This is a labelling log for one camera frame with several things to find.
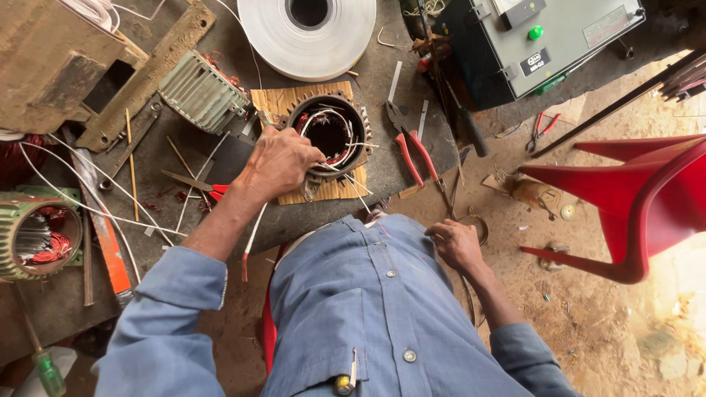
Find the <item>control panel box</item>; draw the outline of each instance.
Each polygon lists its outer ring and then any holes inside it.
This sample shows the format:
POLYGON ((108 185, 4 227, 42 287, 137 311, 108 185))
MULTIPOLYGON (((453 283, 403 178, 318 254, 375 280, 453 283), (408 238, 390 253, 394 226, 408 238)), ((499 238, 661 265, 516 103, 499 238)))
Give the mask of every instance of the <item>control panel box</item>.
POLYGON ((436 28, 481 110, 546 90, 644 20, 639 0, 453 0, 436 28))

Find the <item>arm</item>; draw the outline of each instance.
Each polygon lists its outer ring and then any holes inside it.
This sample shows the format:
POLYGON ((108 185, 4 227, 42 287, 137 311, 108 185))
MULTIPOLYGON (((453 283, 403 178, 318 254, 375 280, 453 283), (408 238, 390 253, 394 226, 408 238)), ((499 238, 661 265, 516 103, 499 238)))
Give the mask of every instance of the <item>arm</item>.
POLYGON ((490 328, 491 354, 535 396, 577 396, 549 347, 525 322, 483 261, 475 226, 444 220, 427 229, 439 256, 468 279, 490 328))
POLYGON ((293 129, 266 128, 243 172, 184 240, 137 287, 93 367, 96 396, 223 396, 212 343, 194 334, 202 310, 218 310, 230 255, 264 203, 297 188, 323 154, 293 129))

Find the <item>shirt pocket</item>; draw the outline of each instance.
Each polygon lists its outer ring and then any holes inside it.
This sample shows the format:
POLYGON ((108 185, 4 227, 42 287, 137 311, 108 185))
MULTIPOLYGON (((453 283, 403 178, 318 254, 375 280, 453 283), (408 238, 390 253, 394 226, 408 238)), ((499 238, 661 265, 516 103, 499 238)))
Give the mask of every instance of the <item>shirt pocket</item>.
POLYGON ((367 380, 362 290, 327 297, 278 342, 262 396, 293 396, 338 375, 350 375, 353 348, 356 379, 367 380))

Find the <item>shirt button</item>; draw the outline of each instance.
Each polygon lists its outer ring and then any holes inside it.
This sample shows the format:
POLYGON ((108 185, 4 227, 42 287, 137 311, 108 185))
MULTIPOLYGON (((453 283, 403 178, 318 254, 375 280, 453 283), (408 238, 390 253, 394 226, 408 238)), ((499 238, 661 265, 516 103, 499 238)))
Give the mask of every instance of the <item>shirt button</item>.
POLYGON ((413 350, 407 350, 402 357, 406 362, 414 362, 417 360, 417 354, 413 350))

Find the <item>insulation paper roll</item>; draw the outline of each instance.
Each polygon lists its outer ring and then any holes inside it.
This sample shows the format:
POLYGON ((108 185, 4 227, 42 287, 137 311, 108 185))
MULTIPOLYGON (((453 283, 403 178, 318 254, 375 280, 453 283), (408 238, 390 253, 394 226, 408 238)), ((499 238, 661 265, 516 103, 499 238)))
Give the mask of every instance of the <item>insulation paper roll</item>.
POLYGON ((340 76, 363 55, 376 0, 238 0, 248 40, 281 74, 300 81, 340 76))

